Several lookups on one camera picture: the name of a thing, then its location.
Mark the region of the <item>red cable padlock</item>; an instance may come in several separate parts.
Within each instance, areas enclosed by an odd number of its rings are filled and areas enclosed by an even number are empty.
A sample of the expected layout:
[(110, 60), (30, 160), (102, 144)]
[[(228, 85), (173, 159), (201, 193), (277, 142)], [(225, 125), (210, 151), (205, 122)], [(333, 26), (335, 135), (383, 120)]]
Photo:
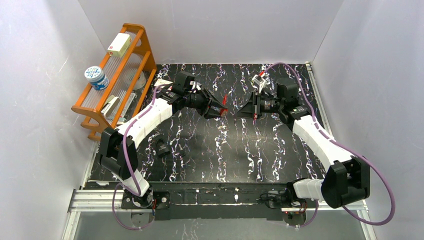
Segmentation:
[(228, 101), (228, 95), (225, 94), (224, 98), (222, 100), (223, 107), (220, 109), (220, 116), (221, 117), (224, 117), (228, 113), (227, 101)]

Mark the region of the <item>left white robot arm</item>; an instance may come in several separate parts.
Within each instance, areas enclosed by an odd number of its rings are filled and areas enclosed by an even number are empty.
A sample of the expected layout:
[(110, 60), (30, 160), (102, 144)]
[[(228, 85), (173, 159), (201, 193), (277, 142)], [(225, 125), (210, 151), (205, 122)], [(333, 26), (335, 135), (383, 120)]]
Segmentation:
[(137, 149), (152, 130), (183, 108), (195, 109), (205, 119), (221, 118), (228, 109), (195, 75), (181, 71), (171, 83), (153, 90), (151, 103), (124, 124), (103, 130), (98, 148), (99, 164), (111, 172), (128, 193), (130, 202), (153, 206), (153, 191), (138, 170)]

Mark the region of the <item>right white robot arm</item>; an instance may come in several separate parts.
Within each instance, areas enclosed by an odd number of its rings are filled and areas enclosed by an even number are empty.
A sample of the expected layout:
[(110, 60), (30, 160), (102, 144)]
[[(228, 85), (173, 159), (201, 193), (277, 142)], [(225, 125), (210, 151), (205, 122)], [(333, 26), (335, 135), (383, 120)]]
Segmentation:
[(267, 82), (262, 76), (255, 75), (253, 81), (258, 89), (251, 93), (235, 117), (257, 120), (263, 114), (278, 114), (280, 121), (306, 143), (326, 171), (323, 179), (300, 178), (288, 182), (280, 200), (286, 203), (305, 199), (325, 201), (336, 209), (367, 199), (370, 196), (370, 166), (335, 144), (310, 108), (301, 104), (298, 85), (289, 78), (280, 78), (276, 95), (273, 95), (265, 90)]

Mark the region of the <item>black padlock key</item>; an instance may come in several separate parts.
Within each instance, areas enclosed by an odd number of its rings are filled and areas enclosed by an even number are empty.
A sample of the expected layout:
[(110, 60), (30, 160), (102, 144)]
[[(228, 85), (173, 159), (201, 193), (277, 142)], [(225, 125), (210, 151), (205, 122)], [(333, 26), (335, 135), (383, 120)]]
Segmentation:
[(177, 146), (178, 146), (178, 155), (181, 157), (184, 157), (186, 155), (185, 149), (181, 146), (180, 143)]

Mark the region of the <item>small white cardboard box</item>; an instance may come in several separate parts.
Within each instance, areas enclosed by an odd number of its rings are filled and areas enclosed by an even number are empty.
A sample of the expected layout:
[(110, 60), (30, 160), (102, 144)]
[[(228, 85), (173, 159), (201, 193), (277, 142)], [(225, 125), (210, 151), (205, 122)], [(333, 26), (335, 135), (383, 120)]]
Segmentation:
[(161, 86), (161, 85), (169, 85), (169, 84), (173, 84), (173, 82), (169, 80), (157, 78), (156, 82), (154, 83), (154, 87)]

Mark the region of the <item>clear glass bowl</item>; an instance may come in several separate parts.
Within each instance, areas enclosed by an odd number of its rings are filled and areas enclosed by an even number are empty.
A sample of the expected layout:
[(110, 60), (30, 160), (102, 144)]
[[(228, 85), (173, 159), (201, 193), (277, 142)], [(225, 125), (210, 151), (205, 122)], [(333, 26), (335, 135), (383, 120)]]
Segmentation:
[(136, 81), (136, 83), (133, 87), (133, 90), (139, 90), (139, 89), (143, 88), (146, 85), (146, 82), (147, 82), (146, 76), (145, 76), (144, 72), (142, 71), (140, 73), (140, 75), (138, 76), (138, 79), (137, 79), (137, 81)]

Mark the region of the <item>black padlock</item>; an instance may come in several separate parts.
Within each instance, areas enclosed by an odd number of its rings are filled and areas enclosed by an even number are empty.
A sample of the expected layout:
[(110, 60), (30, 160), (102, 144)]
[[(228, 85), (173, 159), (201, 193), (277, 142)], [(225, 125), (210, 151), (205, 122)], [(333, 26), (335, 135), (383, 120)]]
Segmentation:
[(168, 143), (163, 138), (156, 140), (156, 153), (159, 158), (163, 158), (171, 153)]

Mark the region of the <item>white stapler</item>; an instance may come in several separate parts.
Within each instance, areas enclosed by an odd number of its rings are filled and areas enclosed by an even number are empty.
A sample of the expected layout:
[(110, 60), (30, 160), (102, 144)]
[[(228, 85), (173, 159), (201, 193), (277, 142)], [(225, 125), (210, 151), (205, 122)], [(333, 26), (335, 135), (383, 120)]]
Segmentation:
[(103, 108), (101, 109), (100, 112), (105, 118), (108, 118), (112, 114), (112, 112), (114, 111), (114, 109), (116, 108), (119, 102), (120, 102), (120, 98), (118, 96), (110, 95), (106, 99), (106, 102), (103, 105)]

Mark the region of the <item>orange wooden shelf rack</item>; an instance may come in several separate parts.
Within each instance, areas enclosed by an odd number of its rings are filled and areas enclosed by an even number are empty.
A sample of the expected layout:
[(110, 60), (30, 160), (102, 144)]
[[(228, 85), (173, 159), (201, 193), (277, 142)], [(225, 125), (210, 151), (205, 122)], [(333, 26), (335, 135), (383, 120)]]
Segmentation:
[[(100, 141), (101, 133), (105, 128), (117, 127), (137, 81), (145, 76), (146, 84), (142, 92), (134, 98), (136, 105), (130, 116), (134, 117), (141, 110), (158, 70), (146, 28), (140, 24), (125, 23), (120, 31), (129, 34), (132, 38), (127, 51), (122, 57), (111, 56), (107, 53), (99, 64), (109, 80), (109, 85), (106, 89), (95, 90), (88, 83), (71, 107), (73, 112), (84, 116), (80, 125), (90, 131), (88, 138), (92, 141)], [(111, 115), (106, 117), (101, 110), (110, 96), (118, 97), (119, 103)]]

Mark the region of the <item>white green box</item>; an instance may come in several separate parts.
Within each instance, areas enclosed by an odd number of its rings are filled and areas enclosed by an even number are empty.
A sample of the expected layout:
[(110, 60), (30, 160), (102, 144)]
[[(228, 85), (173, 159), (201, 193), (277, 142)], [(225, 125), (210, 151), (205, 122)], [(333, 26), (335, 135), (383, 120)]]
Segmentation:
[(107, 48), (107, 53), (112, 57), (123, 57), (132, 42), (132, 38), (127, 33), (118, 33)]

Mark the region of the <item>blue white round jar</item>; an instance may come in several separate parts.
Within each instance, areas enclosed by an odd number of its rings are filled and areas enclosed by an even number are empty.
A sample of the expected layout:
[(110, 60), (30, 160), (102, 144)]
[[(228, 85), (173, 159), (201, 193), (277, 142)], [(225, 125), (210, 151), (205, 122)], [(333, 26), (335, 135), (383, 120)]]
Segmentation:
[(109, 79), (100, 66), (91, 66), (84, 71), (84, 77), (96, 91), (104, 90), (109, 85)]

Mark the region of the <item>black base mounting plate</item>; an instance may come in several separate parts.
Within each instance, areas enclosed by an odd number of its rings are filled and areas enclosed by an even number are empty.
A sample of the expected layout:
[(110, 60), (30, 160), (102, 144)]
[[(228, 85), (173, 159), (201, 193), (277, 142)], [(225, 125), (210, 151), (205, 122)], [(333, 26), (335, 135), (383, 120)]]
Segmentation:
[(175, 189), (149, 190), (144, 196), (124, 192), (124, 210), (151, 210), (158, 221), (179, 219), (299, 220), (314, 213), (311, 200), (289, 202), (276, 190)]

